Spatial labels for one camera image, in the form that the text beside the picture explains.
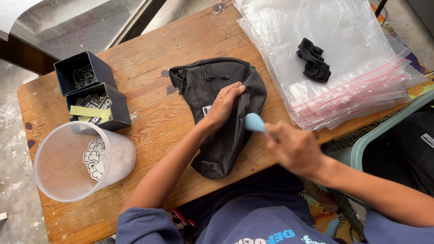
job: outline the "person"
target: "person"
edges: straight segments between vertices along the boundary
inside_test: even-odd
[[[234,101],[245,90],[241,82],[223,88],[209,113],[144,176],[121,209],[117,243],[182,243],[179,231],[160,207],[202,142],[226,122],[237,104]],[[324,155],[311,132],[285,122],[266,124],[266,129],[268,149],[283,168],[351,194],[375,209],[368,211],[365,222],[368,243],[434,243],[434,198]],[[268,177],[268,182],[284,180]],[[212,210],[200,224],[196,243],[337,243],[312,228],[307,202],[297,194],[298,189],[292,193],[264,189],[241,191],[245,194],[224,203],[215,201],[218,207],[204,206]]]

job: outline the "black cloth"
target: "black cloth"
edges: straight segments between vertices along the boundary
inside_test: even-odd
[[[303,183],[297,176],[280,165],[273,165],[186,203],[176,210],[183,219],[193,221],[196,232],[201,233],[208,225],[211,217],[233,199],[254,195],[285,206],[285,204],[294,203],[293,198],[299,197],[298,194],[303,190]],[[312,225],[307,204],[296,209],[295,214],[308,225]]]
[[[261,76],[255,67],[235,58],[204,59],[173,67],[169,76],[189,105],[195,124],[212,109],[212,103],[223,87],[238,81],[245,85],[246,91],[241,94],[237,108],[226,123],[205,140],[201,152],[191,163],[206,178],[227,177],[252,135],[244,127],[246,115],[260,114],[264,106],[267,91]]]
[[[303,38],[298,48],[297,56],[307,62],[303,74],[313,81],[327,83],[332,72],[321,57],[324,51],[306,38]]]
[[[432,136],[434,113],[408,116],[366,147],[363,171],[434,196]]]

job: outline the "navy t-shirt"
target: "navy t-shirt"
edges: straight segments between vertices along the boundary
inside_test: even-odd
[[[312,228],[306,209],[306,201],[296,194],[235,198],[212,215],[196,243],[338,244]],[[364,232],[369,244],[434,243],[434,227],[398,224],[373,211]],[[165,210],[131,208],[119,216],[116,243],[183,242]]]

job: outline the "clear plastic cup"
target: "clear plastic cup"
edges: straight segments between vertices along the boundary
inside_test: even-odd
[[[45,137],[36,152],[33,171],[47,197],[73,202],[122,180],[135,162],[136,150],[130,139],[88,122],[75,121],[57,127]],[[103,172],[95,173],[97,168],[101,171],[101,165],[105,165]]]

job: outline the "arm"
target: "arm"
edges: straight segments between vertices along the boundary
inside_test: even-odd
[[[221,89],[207,116],[143,177],[121,213],[133,207],[160,208],[204,140],[227,121],[233,105],[237,104],[234,100],[245,90],[241,82]]]
[[[434,226],[434,198],[407,186],[353,169],[324,155],[311,132],[283,122],[266,124],[268,147],[292,173],[351,194],[394,221],[414,227]]]

